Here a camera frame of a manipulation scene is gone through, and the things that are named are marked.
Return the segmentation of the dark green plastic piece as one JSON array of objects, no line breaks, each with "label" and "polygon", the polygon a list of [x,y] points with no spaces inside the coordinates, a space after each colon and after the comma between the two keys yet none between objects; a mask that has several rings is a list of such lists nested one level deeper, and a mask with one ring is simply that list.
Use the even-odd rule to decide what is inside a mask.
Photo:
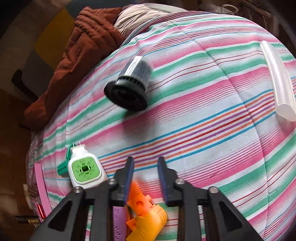
[{"label": "dark green plastic piece", "polygon": [[71,147],[67,149],[65,161],[63,161],[58,167],[56,168],[57,174],[62,177],[68,176],[68,163],[71,159]]}]

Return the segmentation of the striped bedspread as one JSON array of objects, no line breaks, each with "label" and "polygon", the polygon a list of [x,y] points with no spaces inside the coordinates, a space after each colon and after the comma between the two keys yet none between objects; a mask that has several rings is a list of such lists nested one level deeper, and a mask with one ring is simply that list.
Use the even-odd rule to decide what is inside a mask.
[{"label": "striped bedspread", "polygon": [[[128,156],[142,192],[163,204],[157,159],[200,188],[216,186],[263,240],[295,220],[295,123],[275,112],[260,43],[269,42],[295,81],[295,57],[271,33],[240,16],[182,12],[158,18],[101,61],[36,135],[27,180],[41,164],[52,207],[70,191],[57,174],[81,142],[108,177]],[[129,114],[103,92],[133,56],[153,67],[148,107]]]}]

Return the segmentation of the white pillow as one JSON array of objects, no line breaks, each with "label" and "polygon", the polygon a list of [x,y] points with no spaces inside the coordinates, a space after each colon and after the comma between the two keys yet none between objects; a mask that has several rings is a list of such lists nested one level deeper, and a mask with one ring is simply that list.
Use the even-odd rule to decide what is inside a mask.
[{"label": "white pillow", "polygon": [[114,28],[127,38],[137,27],[153,18],[180,11],[186,11],[186,9],[156,3],[130,4],[121,8]]}]

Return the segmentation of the orange block toy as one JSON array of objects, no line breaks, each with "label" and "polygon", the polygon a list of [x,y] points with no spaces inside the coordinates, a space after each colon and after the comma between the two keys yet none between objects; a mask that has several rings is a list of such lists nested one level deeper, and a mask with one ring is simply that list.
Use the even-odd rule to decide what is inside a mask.
[{"label": "orange block toy", "polygon": [[134,218],[126,222],[131,230],[126,240],[155,241],[167,222],[166,211],[160,205],[153,204],[152,198],[144,195],[134,181],[130,185],[126,204],[136,214]]}]

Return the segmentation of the rust brown comforter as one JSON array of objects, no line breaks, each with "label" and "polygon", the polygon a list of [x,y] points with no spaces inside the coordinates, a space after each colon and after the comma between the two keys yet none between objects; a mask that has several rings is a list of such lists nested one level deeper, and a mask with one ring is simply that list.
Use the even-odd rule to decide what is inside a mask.
[{"label": "rust brown comforter", "polygon": [[92,9],[88,6],[80,11],[47,90],[24,112],[26,128],[41,131],[85,75],[119,48],[124,37],[114,24],[120,12],[121,8]]}]

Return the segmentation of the white green plug-in freshener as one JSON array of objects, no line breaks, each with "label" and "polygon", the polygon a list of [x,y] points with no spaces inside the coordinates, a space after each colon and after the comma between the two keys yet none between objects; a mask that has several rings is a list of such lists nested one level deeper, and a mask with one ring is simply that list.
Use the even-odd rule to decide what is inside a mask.
[{"label": "white green plug-in freshener", "polygon": [[70,148],[71,157],[68,161],[68,174],[74,188],[89,189],[99,186],[107,180],[107,174],[98,158],[79,143]]}]

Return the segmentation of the pink white tray box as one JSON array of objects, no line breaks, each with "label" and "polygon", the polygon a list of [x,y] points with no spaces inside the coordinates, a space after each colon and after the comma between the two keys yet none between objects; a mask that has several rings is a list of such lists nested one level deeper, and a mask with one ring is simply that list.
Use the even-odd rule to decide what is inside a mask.
[{"label": "pink white tray box", "polygon": [[51,213],[52,207],[49,202],[48,193],[43,177],[42,166],[39,163],[34,163],[33,175],[32,175],[32,186],[35,191],[35,208],[39,220],[43,220]]}]

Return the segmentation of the black funnel shaped cap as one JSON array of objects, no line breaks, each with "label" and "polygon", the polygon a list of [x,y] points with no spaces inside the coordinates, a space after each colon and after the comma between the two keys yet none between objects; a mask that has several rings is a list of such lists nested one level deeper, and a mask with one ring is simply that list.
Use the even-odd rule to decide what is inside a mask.
[{"label": "black funnel shaped cap", "polygon": [[104,94],[117,106],[131,112],[147,108],[147,87],[152,67],[142,56],[132,57],[116,80],[107,83]]}]

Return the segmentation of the translucent white tube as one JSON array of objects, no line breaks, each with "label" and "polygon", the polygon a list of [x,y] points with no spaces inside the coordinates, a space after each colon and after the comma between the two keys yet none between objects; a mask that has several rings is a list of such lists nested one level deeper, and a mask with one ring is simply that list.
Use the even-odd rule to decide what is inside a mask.
[{"label": "translucent white tube", "polygon": [[289,121],[295,121],[295,95],[288,70],[280,55],[269,42],[260,43],[273,85],[275,112]]}]

